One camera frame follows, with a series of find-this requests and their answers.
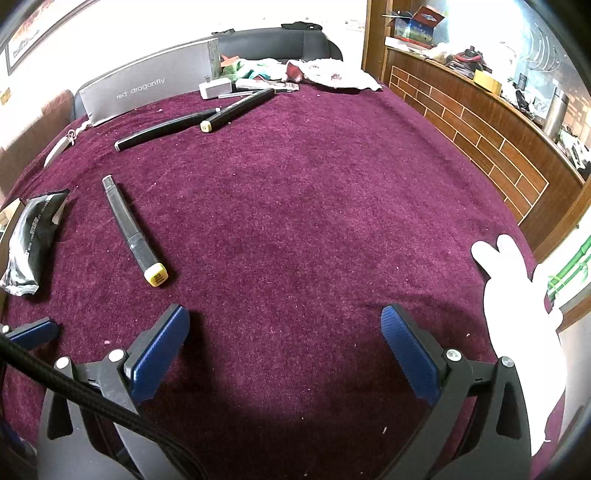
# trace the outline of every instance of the black package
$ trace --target black package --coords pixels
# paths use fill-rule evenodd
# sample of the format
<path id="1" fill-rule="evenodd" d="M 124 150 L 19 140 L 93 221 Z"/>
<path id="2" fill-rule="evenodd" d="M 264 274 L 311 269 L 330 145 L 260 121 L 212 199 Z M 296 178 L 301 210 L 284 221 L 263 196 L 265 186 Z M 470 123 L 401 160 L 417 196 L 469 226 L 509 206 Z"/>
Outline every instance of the black package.
<path id="1" fill-rule="evenodd" d="M 8 242 L 8 268 L 0 280 L 8 293 L 20 297 L 38 290 L 69 193 L 68 189 L 46 193 L 27 202 Z"/>

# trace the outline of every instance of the screw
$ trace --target screw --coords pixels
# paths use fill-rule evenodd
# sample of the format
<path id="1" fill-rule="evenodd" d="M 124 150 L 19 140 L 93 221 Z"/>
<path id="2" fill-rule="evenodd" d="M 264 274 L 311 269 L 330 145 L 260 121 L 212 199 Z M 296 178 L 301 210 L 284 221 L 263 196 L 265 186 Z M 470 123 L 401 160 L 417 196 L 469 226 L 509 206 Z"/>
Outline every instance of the screw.
<path id="1" fill-rule="evenodd" d="M 455 348 L 450 348 L 446 352 L 446 357 L 448 357 L 452 362 L 459 362 L 462 358 L 462 354 L 455 350 Z"/>
<path id="2" fill-rule="evenodd" d="M 112 362 L 118 362 L 124 356 L 125 352 L 121 348 L 118 348 L 117 350 L 111 350 L 109 352 L 109 360 L 111 360 Z"/>
<path id="3" fill-rule="evenodd" d="M 511 368 L 512 366 L 515 365 L 515 362 L 509 358 L 508 356 L 504 356 L 501 358 L 501 362 L 503 363 L 503 365 L 505 365 L 507 368 Z"/>
<path id="4" fill-rule="evenodd" d="M 70 359 L 66 356 L 62 356 L 57 359 L 56 367 L 61 370 L 62 368 L 67 367 L 69 363 L 70 363 Z"/>

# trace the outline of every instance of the purple blanket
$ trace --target purple blanket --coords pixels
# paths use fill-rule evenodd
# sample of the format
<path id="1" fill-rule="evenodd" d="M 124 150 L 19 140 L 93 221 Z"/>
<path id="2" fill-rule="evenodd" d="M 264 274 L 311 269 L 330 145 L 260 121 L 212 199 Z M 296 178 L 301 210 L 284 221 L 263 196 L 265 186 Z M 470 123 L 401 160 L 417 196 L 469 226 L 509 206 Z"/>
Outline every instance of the purple blanket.
<path id="1" fill-rule="evenodd" d="M 191 332 L 142 411 L 213 480 L 372 479 L 427 411 L 382 337 L 381 309 L 399 302 L 444 348 L 494 361 L 470 246 L 508 233 L 530 273 L 531 251 L 485 176 L 387 89 L 303 86 L 212 134 L 195 127 L 113 148 L 232 100 L 194 93 L 148 105 L 80 133 L 44 171 L 49 145 L 9 199 L 72 192 L 40 291 L 11 297 L 3 321 L 50 316 L 59 342 L 37 353 L 90 362 L 128 347 L 170 303 L 184 305 Z M 122 240 L 107 174 L 171 274 L 160 288 Z M 33 443 L 43 395 L 10 370 L 7 417 Z M 536 470 L 561 414 L 562 403 Z"/>

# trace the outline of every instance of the gray box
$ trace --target gray box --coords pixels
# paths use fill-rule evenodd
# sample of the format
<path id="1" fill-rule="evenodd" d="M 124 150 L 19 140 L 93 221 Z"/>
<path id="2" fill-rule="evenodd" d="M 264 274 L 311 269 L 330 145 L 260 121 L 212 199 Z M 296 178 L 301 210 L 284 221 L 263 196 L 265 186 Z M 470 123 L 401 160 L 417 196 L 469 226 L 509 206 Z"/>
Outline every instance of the gray box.
<path id="1" fill-rule="evenodd" d="M 93 126 L 182 93 L 221 74 L 217 38 L 167 48 L 109 72 L 80 90 Z"/>

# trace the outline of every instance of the white glove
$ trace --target white glove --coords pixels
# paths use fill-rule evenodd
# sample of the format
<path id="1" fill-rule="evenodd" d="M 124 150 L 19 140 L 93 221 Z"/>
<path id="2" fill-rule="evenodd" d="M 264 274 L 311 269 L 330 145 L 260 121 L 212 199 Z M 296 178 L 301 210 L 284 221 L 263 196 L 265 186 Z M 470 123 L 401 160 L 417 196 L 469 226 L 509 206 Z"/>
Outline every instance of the white glove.
<path id="1" fill-rule="evenodd" d="M 562 312 L 546 312 L 548 275 L 538 265 L 532 281 L 523 256 L 509 235 L 472 245 L 472 256 L 491 279 L 484 290 L 484 314 L 492 347 L 498 357 L 513 359 L 525 397 L 530 423 L 531 454 L 545 440 L 548 416 L 566 387 L 566 360 L 556 329 Z"/>

